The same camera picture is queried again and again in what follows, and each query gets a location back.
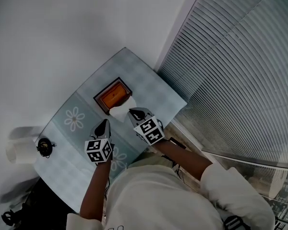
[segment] table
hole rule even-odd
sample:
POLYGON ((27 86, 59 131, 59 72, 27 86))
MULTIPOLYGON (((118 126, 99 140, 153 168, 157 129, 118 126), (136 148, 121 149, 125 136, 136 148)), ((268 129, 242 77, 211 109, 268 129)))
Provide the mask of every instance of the table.
POLYGON ((113 181, 142 153, 147 144, 133 131, 128 117, 124 123, 106 115, 93 97, 120 77, 132 90, 138 107, 146 107, 166 126, 186 103, 153 70, 127 48, 101 66, 64 103, 47 124, 39 138, 47 137, 57 146, 47 159, 39 156, 34 168, 47 185, 74 211, 79 212, 82 199, 95 171, 84 153, 91 128, 107 118, 111 124, 113 181))

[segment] white cloth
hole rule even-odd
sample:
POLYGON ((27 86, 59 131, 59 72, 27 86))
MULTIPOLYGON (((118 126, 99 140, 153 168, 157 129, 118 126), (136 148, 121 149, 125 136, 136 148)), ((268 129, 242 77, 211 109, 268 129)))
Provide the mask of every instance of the white cloth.
POLYGON ((231 168, 212 164, 201 179, 204 195, 194 193, 172 169, 146 165, 127 169, 108 194, 107 223, 67 217, 67 230, 221 230, 223 223, 212 203, 242 217, 253 230, 272 230, 274 214, 268 203, 231 168))

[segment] tissue box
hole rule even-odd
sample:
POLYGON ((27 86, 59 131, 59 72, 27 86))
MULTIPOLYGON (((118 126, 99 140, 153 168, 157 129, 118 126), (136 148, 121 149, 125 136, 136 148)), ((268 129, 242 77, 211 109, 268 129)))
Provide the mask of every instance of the tissue box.
POLYGON ((112 152, 109 139, 87 140, 84 151, 91 162, 106 162, 112 152))
POLYGON ((122 105, 131 95, 131 89, 129 89, 121 78, 117 78, 99 92, 94 97, 94 100, 105 114, 109 115, 112 107, 122 105))
POLYGON ((150 146, 165 137, 155 116, 134 128, 138 137, 150 146))

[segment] white flower print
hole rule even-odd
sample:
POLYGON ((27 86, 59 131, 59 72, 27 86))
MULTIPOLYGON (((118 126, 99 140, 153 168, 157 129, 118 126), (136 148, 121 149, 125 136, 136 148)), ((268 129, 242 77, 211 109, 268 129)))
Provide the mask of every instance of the white flower print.
POLYGON ((119 154, 119 149, 117 147, 114 147, 111 170, 116 171, 117 167, 125 168, 125 163, 122 160, 124 160, 126 157, 127 157, 126 153, 119 154))
POLYGON ((75 106, 72 110, 72 112, 70 110, 66 111, 66 115, 68 118, 65 119, 64 124, 65 125, 71 125, 71 132, 74 132, 76 130, 76 127, 78 128, 83 128, 83 123, 80 122, 80 120, 85 118, 84 113, 80 113, 79 112, 79 108, 77 106, 75 106))

